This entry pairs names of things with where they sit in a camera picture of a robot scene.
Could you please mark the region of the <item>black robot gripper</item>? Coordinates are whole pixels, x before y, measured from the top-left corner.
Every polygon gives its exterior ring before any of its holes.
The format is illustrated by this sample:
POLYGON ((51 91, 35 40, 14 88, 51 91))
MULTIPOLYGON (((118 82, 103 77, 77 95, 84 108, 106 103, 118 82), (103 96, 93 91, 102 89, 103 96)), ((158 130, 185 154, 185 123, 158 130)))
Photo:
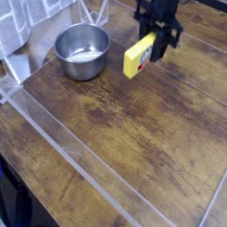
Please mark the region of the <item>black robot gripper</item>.
POLYGON ((136 0, 137 8, 133 17, 140 22, 139 38, 153 35, 151 61, 163 58, 168 44, 177 47, 183 25, 176 19, 180 0, 136 0))

